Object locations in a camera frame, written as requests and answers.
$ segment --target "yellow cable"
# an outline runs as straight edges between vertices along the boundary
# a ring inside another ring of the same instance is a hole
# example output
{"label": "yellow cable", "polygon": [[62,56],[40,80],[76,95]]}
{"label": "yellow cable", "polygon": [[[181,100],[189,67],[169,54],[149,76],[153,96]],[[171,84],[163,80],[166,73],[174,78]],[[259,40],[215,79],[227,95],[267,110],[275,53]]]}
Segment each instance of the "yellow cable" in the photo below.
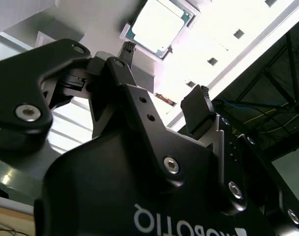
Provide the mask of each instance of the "yellow cable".
{"label": "yellow cable", "polygon": [[[270,112],[274,112],[274,111],[276,111],[275,108],[274,108],[274,109],[271,109],[271,110],[269,110],[269,111],[267,111],[267,112],[265,112],[265,114],[270,113]],[[254,117],[254,118],[251,118],[250,120],[245,121],[243,124],[247,124],[247,123],[249,123],[249,122],[251,122],[251,121],[253,121],[253,120],[255,120],[255,119],[258,119],[258,118],[260,118],[260,117],[262,117],[262,116],[264,116],[264,114],[258,115],[258,116]]]}

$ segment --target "small hole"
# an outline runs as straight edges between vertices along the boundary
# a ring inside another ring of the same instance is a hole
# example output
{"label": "small hole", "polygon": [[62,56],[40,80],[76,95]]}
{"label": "small hole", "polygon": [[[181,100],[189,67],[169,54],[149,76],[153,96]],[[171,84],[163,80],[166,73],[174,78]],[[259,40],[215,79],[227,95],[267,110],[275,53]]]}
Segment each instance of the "small hole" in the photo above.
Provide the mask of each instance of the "small hole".
{"label": "small hole", "polygon": [[237,39],[240,39],[243,35],[244,35],[244,32],[243,32],[241,29],[238,29],[238,30],[234,33],[234,36],[235,36]]}
{"label": "small hole", "polygon": [[237,161],[237,158],[236,158],[235,155],[233,155],[232,153],[230,153],[229,156],[230,156],[234,161]]}
{"label": "small hole", "polygon": [[143,102],[143,103],[147,103],[147,100],[143,97],[140,97],[140,101]]}
{"label": "small hole", "polygon": [[87,92],[93,92],[94,90],[94,84],[93,83],[89,83],[88,85],[86,85],[85,87]]}
{"label": "small hole", "polygon": [[215,64],[218,62],[215,58],[211,58],[208,60],[208,63],[211,64],[212,66],[215,66]]}
{"label": "small hole", "polygon": [[269,6],[269,7],[271,7],[271,6],[273,6],[273,4],[276,2],[277,0],[266,0],[265,2],[266,2],[266,4]]}
{"label": "small hole", "polygon": [[117,60],[117,59],[115,59],[115,64],[117,64],[121,67],[124,67],[124,64],[121,61]]}
{"label": "small hole", "polygon": [[148,119],[149,119],[150,121],[155,121],[155,117],[153,117],[152,115],[148,115]]}

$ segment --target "wire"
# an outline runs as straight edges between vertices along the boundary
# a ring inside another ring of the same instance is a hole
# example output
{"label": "wire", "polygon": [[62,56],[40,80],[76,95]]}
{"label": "wire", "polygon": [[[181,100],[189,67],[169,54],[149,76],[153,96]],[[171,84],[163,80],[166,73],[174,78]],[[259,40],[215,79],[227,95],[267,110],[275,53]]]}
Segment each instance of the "wire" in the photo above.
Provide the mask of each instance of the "wire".
{"label": "wire", "polygon": [[[274,108],[274,109],[271,109],[271,110],[269,110],[269,111],[267,111],[267,112],[265,112],[264,114],[268,114],[268,113],[270,113],[270,112],[274,112],[274,111],[276,111],[275,108]],[[258,119],[258,118],[264,116],[264,114],[258,115],[258,116],[254,117],[254,118],[251,118],[250,120],[245,121],[243,124],[247,124],[247,123],[249,123],[249,122],[251,122],[251,121],[253,121],[253,120],[255,120],[255,119]]]}
{"label": "wire", "polygon": [[[292,122],[296,117],[298,117],[299,115],[297,114],[296,116],[294,116],[293,118],[291,118],[288,122],[286,122],[283,127],[285,127],[286,125],[288,125],[290,122]],[[276,130],[279,130],[279,129],[282,129],[283,127],[278,127],[278,128],[275,128],[275,129],[271,129],[271,130],[268,130],[268,131],[264,131],[264,132],[259,132],[260,134],[266,134],[266,133],[271,133],[271,132],[274,132]]]}
{"label": "wire", "polygon": [[16,230],[3,230],[3,229],[0,229],[0,231],[9,232],[9,233],[11,233],[11,232],[15,232],[16,234],[21,234],[21,235],[30,236],[30,235],[28,235],[28,234],[25,234],[25,233],[23,233],[23,232],[16,231]]}
{"label": "wire", "polygon": [[[283,106],[285,106],[285,105],[287,105],[287,104],[288,104],[288,102],[282,104],[281,107],[283,107]],[[271,112],[274,112],[274,111],[276,111],[276,108],[271,109],[271,110],[265,112],[265,114],[268,114],[268,113],[271,113]],[[243,124],[247,124],[247,123],[249,123],[249,122],[251,122],[251,121],[253,121],[253,120],[256,120],[256,119],[258,119],[258,118],[260,118],[260,117],[262,117],[262,116],[264,116],[264,114],[258,115],[258,116],[254,117],[254,118],[251,118],[251,119],[245,121]]]}
{"label": "wire", "polygon": [[249,108],[247,107],[231,104],[230,102],[226,101],[224,98],[220,98],[219,100],[222,100],[223,102],[227,103],[231,107],[235,107],[237,109],[242,109],[242,110],[249,110]]}
{"label": "wire", "polygon": [[[10,227],[10,226],[8,226],[8,225],[6,225],[6,224],[3,224],[3,223],[0,223],[0,225],[2,226],[2,227],[7,227],[7,229],[5,228],[0,228],[0,230],[13,230],[13,231],[15,231],[12,227]],[[11,235],[13,235],[13,236],[15,236],[16,235],[16,233],[15,232],[9,232]]]}
{"label": "wire", "polygon": [[273,117],[269,117],[266,113],[264,113],[263,111],[261,111],[261,110],[255,108],[255,107],[250,107],[250,108],[252,108],[252,109],[254,109],[254,110],[258,111],[258,112],[261,112],[264,116],[268,117],[269,119],[271,119],[271,120],[273,120],[275,123],[277,123],[277,124],[278,124],[281,128],[283,128],[288,134],[291,134],[291,132],[288,131],[287,128],[285,128],[280,122],[278,122],[278,121],[277,121],[276,119],[274,119]]}

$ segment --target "black bracket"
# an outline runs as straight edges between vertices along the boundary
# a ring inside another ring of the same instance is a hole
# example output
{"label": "black bracket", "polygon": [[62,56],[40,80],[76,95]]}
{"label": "black bracket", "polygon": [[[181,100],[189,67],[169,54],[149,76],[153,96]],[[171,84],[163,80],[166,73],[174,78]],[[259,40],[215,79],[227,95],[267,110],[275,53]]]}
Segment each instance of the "black bracket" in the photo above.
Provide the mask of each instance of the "black bracket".
{"label": "black bracket", "polygon": [[212,148],[217,160],[221,210],[229,215],[245,210],[247,196],[241,152],[228,121],[217,115],[211,128],[199,142]]}
{"label": "black bracket", "polygon": [[[0,149],[31,151],[43,145],[52,115],[42,83],[62,69],[89,58],[87,48],[63,39],[0,61]],[[33,122],[18,118],[15,111],[21,105],[36,107],[40,117]]]}
{"label": "black bracket", "polygon": [[243,151],[243,165],[249,174],[249,197],[256,200],[258,207],[264,206],[263,214],[278,235],[299,233],[298,199],[253,139],[241,135],[238,141]]}

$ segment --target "steel beam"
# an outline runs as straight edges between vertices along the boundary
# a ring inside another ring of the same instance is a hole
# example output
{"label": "steel beam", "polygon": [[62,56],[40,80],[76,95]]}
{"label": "steel beam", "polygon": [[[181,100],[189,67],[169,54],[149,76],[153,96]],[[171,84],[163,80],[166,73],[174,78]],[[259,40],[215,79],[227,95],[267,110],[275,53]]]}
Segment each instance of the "steel beam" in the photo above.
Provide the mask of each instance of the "steel beam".
{"label": "steel beam", "polygon": [[274,161],[297,148],[299,148],[299,131],[265,149],[264,152],[267,158]]}
{"label": "steel beam", "polygon": [[276,81],[274,76],[272,76],[268,71],[264,72],[264,75],[268,78],[271,84],[279,91],[279,93],[286,99],[286,101],[295,107],[296,113],[299,115],[299,106],[295,103],[294,99],[287,93],[287,91],[282,87],[282,85]]}
{"label": "steel beam", "polygon": [[289,65],[290,65],[290,69],[291,69],[295,100],[299,101],[298,82],[297,82],[295,60],[294,60],[293,46],[292,46],[290,31],[288,31],[286,34],[286,43],[287,43],[288,59],[289,59]]}

